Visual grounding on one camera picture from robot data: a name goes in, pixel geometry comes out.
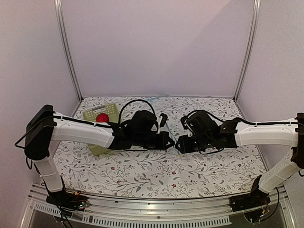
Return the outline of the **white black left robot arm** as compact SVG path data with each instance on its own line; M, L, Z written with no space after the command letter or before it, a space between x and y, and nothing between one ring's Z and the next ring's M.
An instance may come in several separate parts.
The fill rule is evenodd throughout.
M32 160L48 192L47 202L60 209L83 211L90 205L86 196L68 193L63 178L49 152L51 141L72 141L94 144L110 150L130 150L133 146L144 150L164 151L175 142L165 125L167 115L157 117L154 111L137 111L133 117L117 123L96 123L57 113L45 105L27 124L26 133L19 139L27 159Z

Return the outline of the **spare clear blue zip bag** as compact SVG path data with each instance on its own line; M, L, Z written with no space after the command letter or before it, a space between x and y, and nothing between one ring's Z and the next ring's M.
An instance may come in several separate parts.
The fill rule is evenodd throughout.
M150 98L146 99L146 101L147 102L151 102L153 100L159 100L159 99L161 99L163 97L170 97L170 95L169 94L158 95L158 96L150 97Z

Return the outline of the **floral patterned table mat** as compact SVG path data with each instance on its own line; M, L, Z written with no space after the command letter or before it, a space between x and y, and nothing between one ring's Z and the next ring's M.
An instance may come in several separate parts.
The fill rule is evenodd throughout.
M167 124L178 139L185 131L180 119L193 110L206 110L222 120L240 116L235 103L227 98L163 97L147 102L149 97L91 97L84 99L75 113L100 105L115 103L122 119L137 110L152 106L157 114L168 116ZM69 189L134 198L198 198L244 193L254 178L266 168L255 146L207 150L181 154L166 151L109 151L94 156L84 143L61 142L54 162Z

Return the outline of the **light green perforated plastic basket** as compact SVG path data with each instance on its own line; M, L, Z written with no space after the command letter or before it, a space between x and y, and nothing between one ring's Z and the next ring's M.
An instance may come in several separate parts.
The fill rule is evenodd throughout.
M115 103L104 104L83 112L83 119L86 121L96 122L96 117L100 113L106 113L109 116L109 122L118 123L119 110ZM108 149L98 145L88 144L88 148L94 156L109 152Z

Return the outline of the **red apple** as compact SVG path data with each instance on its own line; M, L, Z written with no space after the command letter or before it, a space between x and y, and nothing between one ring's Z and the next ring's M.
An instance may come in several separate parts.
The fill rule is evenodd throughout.
M109 122L109 116L106 113L100 113L97 117L96 117L96 122L97 123L108 123Z

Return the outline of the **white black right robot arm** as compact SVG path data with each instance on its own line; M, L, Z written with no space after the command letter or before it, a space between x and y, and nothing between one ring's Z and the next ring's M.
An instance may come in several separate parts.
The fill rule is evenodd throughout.
M181 118L187 135L178 138L180 153L204 152L247 145L284 145L291 147L287 155L266 173L256 177L248 194L229 199L233 211L266 205L269 193L304 168L304 114L275 122L249 122L242 118L221 121L207 111L196 110Z

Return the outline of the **clear blue zip top bag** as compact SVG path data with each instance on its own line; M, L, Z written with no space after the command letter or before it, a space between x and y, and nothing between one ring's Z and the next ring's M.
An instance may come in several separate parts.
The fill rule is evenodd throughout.
M168 132L169 132L169 136L173 139L174 143L176 143L177 140L176 140L175 136L173 135L173 133L171 132L171 130L170 130L168 124L166 123L165 126L166 126L166 128L167 128L167 130L168 130ZM175 151L176 155L181 159L181 154L180 154L180 152L175 148L175 146L173 146L173 150Z

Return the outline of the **aluminium frame post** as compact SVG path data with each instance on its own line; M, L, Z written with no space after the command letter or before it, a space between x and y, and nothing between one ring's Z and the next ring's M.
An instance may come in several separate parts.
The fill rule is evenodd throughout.
M239 78L237 81L237 87L234 92L233 99L237 101L240 98L240 94L242 91L242 87L246 78L247 69L249 66L250 58L252 49L254 46L255 36L257 32L258 20L259 20L259 13L261 7L261 0L254 0L253 2L253 11L252 11L252 19L250 23L249 35L247 39L247 46L245 50L244 59L242 62Z
M62 47L63 47L63 51L64 51L65 58L66 58L67 68L68 68L68 71L69 71L69 74L71 77L72 85L73 85L77 99L79 101L82 101L83 95L82 95L81 88L80 88L80 85L79 85L79 82L78 82L78 79L76 76L76 71L75 71L72 54L71 54L68 37L67 37L67 30L66 30L66 25L65 25L65 20L64 20L62 1L54 0L54 6L55 6L59 34L60 34Z

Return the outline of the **aluminium front rail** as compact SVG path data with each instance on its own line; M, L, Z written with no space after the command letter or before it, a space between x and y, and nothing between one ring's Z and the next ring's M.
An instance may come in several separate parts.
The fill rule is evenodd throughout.
M298 226L284 187L273 191L265 218L247 221L260 208L233 211L229 196L198 199L131 199L88 194L90 206L61 217L46 202L47 191L33 184L22 228L295 228Z

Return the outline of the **right aluminium frame post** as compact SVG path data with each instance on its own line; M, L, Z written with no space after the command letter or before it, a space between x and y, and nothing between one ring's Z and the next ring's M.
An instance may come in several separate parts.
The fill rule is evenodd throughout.
M253 11L252 11L252 19L250 23L249 35L247 39L247 46L245 50L244 59L242 62L239 78L237 81L237 87L234 92L233 99L237 101L240 98L240 94L242 91L242 87L246 78L247 69L249 66L250 58L252 49L254 46L255 36L257 32L258 20L259 20L259 13L261 7L261 0L254 0L253 2Z

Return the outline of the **left aluminium frame post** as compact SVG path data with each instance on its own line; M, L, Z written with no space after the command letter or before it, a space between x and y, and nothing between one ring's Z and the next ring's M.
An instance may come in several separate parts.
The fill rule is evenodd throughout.
M65 20L64 20L62 1L54 0L54 6L55 6L59 34L60 34L62 47L63 47L63 51L64 51L65 58L66 58L67 68L68 68L68 71L69 71L69 74L71 77L72 85L73 85L77 99L79 101L82 101L83 95L82 95L81 88L80 88L80 85L79 85L79 82L78 82L78 79L76 76L76 71L75 71L72 54L71 54L68 37L67 37L67 30L66 30L66 25L65 25Z

